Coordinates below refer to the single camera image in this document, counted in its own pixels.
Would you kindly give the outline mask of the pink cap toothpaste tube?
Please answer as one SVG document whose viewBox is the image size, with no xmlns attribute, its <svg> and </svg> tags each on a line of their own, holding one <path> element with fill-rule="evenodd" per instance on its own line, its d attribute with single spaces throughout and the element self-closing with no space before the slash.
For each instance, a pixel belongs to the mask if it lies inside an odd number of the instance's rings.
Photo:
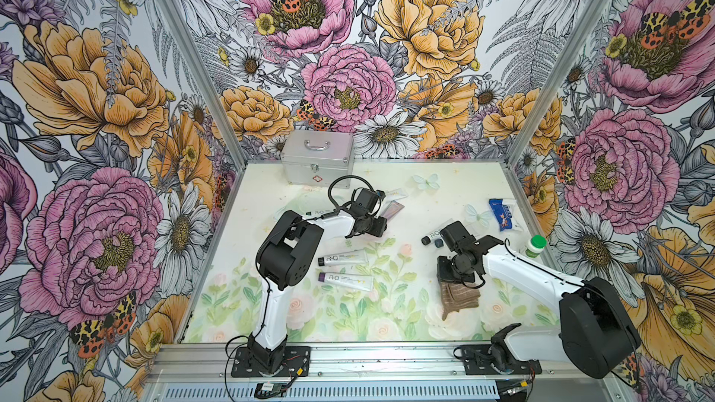
<svg viewBox="0 0 715 402">
<path fill-rule="evenodd" d="M 408 193 L 404 191 L 402 188 L 398 188 L 396 190 L 389 191 L 385 194 L 385 200 L 386 201 L 398 201 L 400 199 L 404 199 L 408 197 Z"/>
</svg>

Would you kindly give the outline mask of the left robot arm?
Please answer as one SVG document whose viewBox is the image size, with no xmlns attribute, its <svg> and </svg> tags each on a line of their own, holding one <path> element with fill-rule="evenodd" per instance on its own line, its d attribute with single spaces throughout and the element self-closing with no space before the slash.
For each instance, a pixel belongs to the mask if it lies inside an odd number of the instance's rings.
<svg viewBox="0 0 715 402">
<path fill-rule="evenodd" d="M 320 216 L 292 210 L 281 215 L 256 254 L 264 289 L 262 310 L 247 341 L 255 368 L 272 375 L 282 367 L 293 288 L 311 271 L 320 244 L 333 238 L 382 236 L 387 220 L 378 212 L 384 199 L 380 190 L 359 188 L 348 202 Z"/>
</svg>

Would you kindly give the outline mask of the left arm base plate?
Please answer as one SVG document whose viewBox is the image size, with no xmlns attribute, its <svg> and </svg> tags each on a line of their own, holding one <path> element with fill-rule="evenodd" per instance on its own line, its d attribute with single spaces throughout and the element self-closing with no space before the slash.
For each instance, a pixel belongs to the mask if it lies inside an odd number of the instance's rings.
<svg viewBox="0 0 715 402">
<path fill-rule="evenodd" d="M 258 347 L 238 348 L 230 366 L 233 378 L 259 377 L 305 377 L 309 374 L 312 348 L 309 346 L 287 345 L 268 352 Z"/>
</svg>

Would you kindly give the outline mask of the metallic pink toothpaste tube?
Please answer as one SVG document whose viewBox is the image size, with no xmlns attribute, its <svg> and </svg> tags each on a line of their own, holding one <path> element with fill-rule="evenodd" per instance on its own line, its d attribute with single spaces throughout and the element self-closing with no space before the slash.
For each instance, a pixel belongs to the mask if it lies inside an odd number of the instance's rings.
<svg viewBox="0 0 715 402">
<path fill-rule="evenodd" d="M 399 214 L 404 209 L 404 206 L 398 201 L 391 201 L 387 207 L 382 211 L 381 216 L 387 221 L 393 219 L 397 214 Z"/>
</svg>

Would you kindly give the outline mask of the black cap toothpaste tube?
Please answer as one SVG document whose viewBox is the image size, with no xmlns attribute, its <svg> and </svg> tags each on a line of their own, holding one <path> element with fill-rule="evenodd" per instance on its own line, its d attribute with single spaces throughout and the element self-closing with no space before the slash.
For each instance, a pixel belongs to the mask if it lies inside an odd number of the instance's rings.
<svg viewBox="0 0 715 402">
<path fill-rule="evenodd" d="M 441 230 L 445 228 L 447 225 L 452 223 L 452 220 L 445 221 L 445 223 L 440 224 L 438 227 L 434 228 L 433 230 L 430 230 L 425 236 L 421 238 L 421 243 L 423 246 L 428 246 L 431 244 L 433 241 L 435 241 L 437 238 L 441 237 Z"/>
</svg>

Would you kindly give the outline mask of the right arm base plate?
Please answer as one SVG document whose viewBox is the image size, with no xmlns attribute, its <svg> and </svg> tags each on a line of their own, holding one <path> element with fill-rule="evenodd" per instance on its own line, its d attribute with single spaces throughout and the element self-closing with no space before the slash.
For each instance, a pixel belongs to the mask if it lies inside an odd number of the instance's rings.
<svg viewBox="0 0 715 402">
<path fill-rule="evenodd" d="M 501 346 L 494 344 L 462 344 L 452 350 L 467 375 L 510 376 L 542 373 L 538 360 L 519 361 Z"/>
</svg>

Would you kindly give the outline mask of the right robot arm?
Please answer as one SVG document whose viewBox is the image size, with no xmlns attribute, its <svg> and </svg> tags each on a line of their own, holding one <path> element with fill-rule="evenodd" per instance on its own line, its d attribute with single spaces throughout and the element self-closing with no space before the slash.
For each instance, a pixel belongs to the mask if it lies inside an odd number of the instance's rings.
<svg viewBox="0 0 715 402">
<path fill-rule="evenodd" d="M 640 334 L 614 286 L 601 277 L 579 278 L 521 255 L 508 241 L 475 238 L 459 221 L 439 232 L 452 253 L 438 258 L 438 279 L 480 288 L 491 277 L 530 295 L 557 314 L 552 328 L 512 323 L 492 336 L 488 347 L 464 348 L 461 357 L 496 374 L 538 373 L 544 361 L 564 362 L 594 379 L 609 375 L 636 354 Z"/>
</svg>

